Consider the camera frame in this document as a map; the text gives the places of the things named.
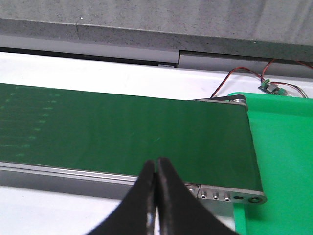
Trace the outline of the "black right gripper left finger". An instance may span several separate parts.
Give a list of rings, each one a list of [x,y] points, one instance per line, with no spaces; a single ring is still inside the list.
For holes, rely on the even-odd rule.
[[[89,235],[152,235],[155,231],[155,163],[145,162],[138,179],[116,209]]]

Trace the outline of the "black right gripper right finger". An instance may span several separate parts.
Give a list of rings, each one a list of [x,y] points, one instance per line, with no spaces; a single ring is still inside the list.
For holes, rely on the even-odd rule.
[[[162,235],[235,235],[188,190],[168,158],[157,160],[156,200]]]

